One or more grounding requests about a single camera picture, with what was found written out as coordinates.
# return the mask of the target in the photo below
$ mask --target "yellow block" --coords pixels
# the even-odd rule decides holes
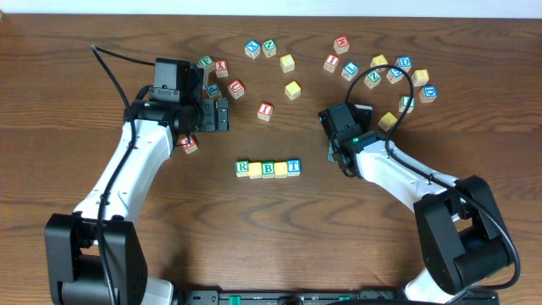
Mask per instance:
[[[286,162],[277,162],[274,164],[274,177],[275,178],[286,178],[288,177],[288,163]]]
[[[251,179],[262,178],[262,163],[255,162],[248,164],[248,175]]]

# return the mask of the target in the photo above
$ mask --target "letter x block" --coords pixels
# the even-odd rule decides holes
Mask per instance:
[[[245,87],[239,80],[234,80],[234,82],[228,85],[228,91],[234,99],[237,99],[245,94]]]
[[[228,65],[225,60],[217,60],[214,63],[214,70],[217,72],[218,78],[228,76]]]
[[[269,121],[271,119],[271,114],[273,114],[273,105],[261,103],[260,108],[257,110],[257,117]]]
[[[324,69],[333,73],[335,72],[335,68],[337,68],[338,64],[339,64],[339,58],[330,54],[324,61]]]
[[[253,39],[245,45],[245,54],[249,58],[256,59],[256,57],[260,55],[261,51],[262,49],[260,48],[260,44]]]
[[[277,45],[274,44],[273,40],[268,40],[263,43],[263,54],[266,58],[270,58],[277,53]]]
[[[337,54],[342,54],[348,51],[349,46],[350,42],[348,41],[348,39],[346,39],[346,36],[335,39],[335,43],[333,44],[333,48],[335,49]]]
[[[247,177],[248,176],[248,161],[235,162],[235,174],[237,175],[237,177]]]
[[[185,136],[184,138],[180,139],[179,144],[183,147],[186,154],[193,153],[197,150],[196,142],[194,141],[194,138],[191,136],[189,137]]]

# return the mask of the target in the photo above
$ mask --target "letter i block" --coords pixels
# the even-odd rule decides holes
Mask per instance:
[[[412,83],[414,86],[424,86],[429,81],[429,72],[426,69],[414,71]]]
[[[277,45],[274,44],[273,40],[268,40],[263,43],[263,54],[266,58],[270,58],[271,56],[276,55],[277,53]]]
[[[282,72],[284,73],[293,71],[296,68],[296,61],[291,56],[291,54],[285,55],[280,58],[280,68],[282,68]]]
[[[262,178],[262,163],[255,162],[248,164],[248,176],[251,179]]]
[[[412,68],[412,61],[410,59],[410,56],[401,56],[395,61],[395,65],[401,69],[404,69],[405,72],[410,71],[410,68]]]
[[[374,87],[376,87],[376,85],[380,83],[381,80],[382,76],[380,76],[379,72],[371,71],[371,73],[365,76],[365,80],[363,80],[363,82],[365,83],[365,85],[367,85],[367,87],[369,87],[369,89],[373,89]]]
[[[184,138],[180,139],[179,144],[183,147],[186,154],[193,153],[197,150],[196,142],[194,141],[194,138],[191,136],[189,137],[185,136]]]
[[[288,160],[288,177],[293,177],[301,174],[301,161]]]
[[[262,163],[262,178],[274,178],[274,162]]]
[[[350,81],[357,75],[357,71],[359,71],[359,67],[354,64],[353,62],[349,62],[345,65],[345,68],[342,69],[342,77],[344,77],[346,80]]]
[[[403,74],[398,69],[390,69],[386,75],[386,78],[390,81],[390,83],[395,84],[397,81],[403,78]]]
[[[288,163],[277,162],[274,164],[274,177],[276,179],[288,177]]]
[[[408,105],[408,100],[410,99],[410,97],[408,96],[403,96],[401,97],[401,100],[399,101],[399,112],[402,113],[403,111],[405,111],[405,108],[407,107]],[[410,107],[408,108],[408,111],[406,111],[407,114],[411,113],[414,108],[416,107],[416,98],[412,98],[412,103],[410,104]]]
[[[301,87],[299,87],[297,82],[294,80],[290,84],[286,85],[285,93],[290,100],[294,100],[301,95]]]
[[[387,113],[382,117],[382,119],[380,119],[379,126],[384,131],[388,131],[391,129],[391,127],[393,127],[393,125],[395,125],[395,123],[397,123],[397,118],[395,115]]]
[[[218,78],[228,76],[228,65],[225,60],[217,60],[214,63],[214,70],[217,72]]]
[[[420,91],[420,101],[422,103],[431,103],[437,96],[439,96],[439,94],[437,93],[437,88],[434,86],[425,86]]]
[[[245,45],[245,54],[249,58],[255,59],[258,55],[260,55],[261,51],[262,49],[260,48],[260,44],[253,39]]]
[[[335,72],[335,68],[337,68],[338,64],[339,64],[339,58],[330,54],[325,59],[324,69],[326,69],[329,72],[333,73],[333,72]]]
[[[269,121],[271,119],[271,114],[273,114],[273,105],[261,103],[260,108],[257,110],[257,117]]]
[[[209,85],[206,90],[209,98],[217,99],[222,97],[222,92],[220,91],[220,87],[217,83]]]
[[[248,176],[248,161],[235,162],[235,174],[237,175],[237,177],[247,177]]]
[[[228,85],[228,91],[234,99],[237,99],[245,94],[245,87],[239,80],[234,80],[234,82]]]
[[[342,54],[348,51],[348,47],[350,47],[350,42],[348,39],[346,39],[346,36],[335,39],[335,43],[333,44],[333,48],[337,54]]]
[[[376,67],[378,65],[382,65],[382,64],[388,64],[388,60],[384,57],[384,55],[379,55],[377,57],[374,57],[373,60],[371,61],[371,68]],[[385,69],[386,68],[380,68],[380,69],[376,69],[376,71],[382,72]]]

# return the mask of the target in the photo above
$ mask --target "black cable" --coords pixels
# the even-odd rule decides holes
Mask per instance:
[[[386,140],[385,140],[385,143],[384,143],[385,149],[386,149],[386,152],[388,153],[388,155],[390,157],[392,157],[395,161],[397,161],[399,164],[405,166],[406,168],[413,171],[414,173],[416,173],[418,175],[421,175],[423,178],[427,179],[429,181],[429,183],[434,182],[435,184],[444,187],[446,190],[454,192],[457,196],[459,196],[467,204],[471,205],[473,208],[476,208],[483,216],[485,216],[487,219],[489,219],[489,221],[491,222],[491,224],[493,224],[495,226],[495,228],[497,228],[497,230],[499,231],[499,234],[501,235],[501,238],[504,240],[504,243],[505,243],[505,246],[506,246],[507,250],[512,253],[512,260],[514,262],[514,275],[512,276],[512,278],[509,281],[507,281],[504,284],[499,284],[499,285],[474,286],[474,287],[468,288],[468,290],[471,290],[471,289],[472,290],[487,289],[487,290],[494,290],[495,291],[495,290],[506,289],[508,287],[513,286],[514,284],[517,283],[517,280],[519,279],[519,276],[521,274],[521,262],[520,262],[520,259],[519,259],[519,254],[517,252],[516,246],[514,246],[514,243],[512,242],[512,239],[510,238],[510,236],[504,231],[504,229],[501,227],[501,225],[499,225],[497,223],[497,221],[491,215],[491,213],[487,210],[487,208],[485,208],[478,201],[476,201],[476,200],[472,199],[471,197],[468,197],[467,195],[461,193],[455,187],[449,186],[445,182],[434,178],[434,174],[427,175],[423,171],[421,171],[421,170],[415,168],[414,166],[410,165],[408,162],[406,162],[406,161],[402,160],[401,158],[397,157],[394,154],[393,149],[390,149],[390,138],[393,136],[393,134],[395,133],[395,131],[399,127],[399,124],[402,122],[403,118],[407,114],[408,109],[412,105],[412,99],[414,98],[414,84],[412,83],[412,78],[410,77],[410,75],[408,75],[408,73],[405,72],[405,70],[403,70],[403,69],[401,69],[399,67],[396,67],[396,66],[394,66],[392,64],[383,64],[383,65],[380,65],[380,66],[376,66],[376,67],[372,67],[370,69],[367,69],[366,71],[361,73],[352,82],[350,88],[348,89],[348,92],[346,93],[346,102],[348,103],[348,100],[350,98],[351,91],[354,88],[354,85],[363,76],[367,75],[371,71],[374,71],[376,69],[381,69],[381,68],[396,69],[396,70],[400,71],[406,77],[406,80],[408,80],[408,85],[410,87],[410,97],[408,99],[408,104],[405,106],[405,109],[403,110],[403,112],[402,112],[401,116],[399,117],[399,119],[397,120],[397,122],[395,122],[395,124],[391,128],[391,131],[388,134],[388,136],[386,137]],[[461,298],[455,300],[454,302],[459,302],[459,301],[461,301]]]
[[[94,53],[94,56],[96,56],[96,59],[100,63],[100,65],[103,67],[105,72],[108,74],[111,81],[114,83],[115,87],[117,88],[117,91],[119,91],[119,95],[122,98],[122,101],[124,102],[124,106],[126,107],[126,113],[128,114],[128,121],[130,122],[130,129],[131,129],[131,139],[128,143],[128,148],[126,149],[126,152],[124,153],[123,157],[120,159],[119,164],[117,165],[117,168],[111,175],[111,178],[109,178],[109,182],[105,186],[105,189],[103,190],[103,194],[100,196],[100,206],[98,208],[98,216],[97,216],[97,241],[98,241],[98,250],[100,252],[100,258],[102,260],[102,267],[103,272],[105,273],[105,279],[108,286],[109,291],[109,297],[111,299],[111,304],[116,305],[118,303],[117,297],[115,296],[115,290],[113,285],[113,277],[111,275],[111,270],[109,268],[108,263],[108,256],[105,252],[105,239],[103,236],[103,214],[105,206],[108,204],[108,197],[111,192],[111,189],[113,188],[113,183],[117,179],[117,176],[120,173],[120,170],[122,169],[123,165],[126,163],[126,160],[130,156],[131,151],[134,149],[136,145],[136,123],[134,122],[134,116],[130,110],[130,103],[128,102],[128,98],[126,98],[126,95],[124,94],[124,91],[122,90],[122,87],[120,86],[119,82],[111,72],[111,70],[108,68],[108,66],[103,62],[102,57],[100,57],[100,54],[98,54],[98,51],[112,55],[117,58],[122,58],[128,61],[131,61],[133,63],[138,64],[147,64],[147,65],[154,65],[152,63],[148,63],[145,61],[133,59],[133,58],[127,58],[122,55],[118,55],[116,53],[109,52],[107,50],[104,50],[100,47],[96,47],[94,45],[91,46],[91,50]]]

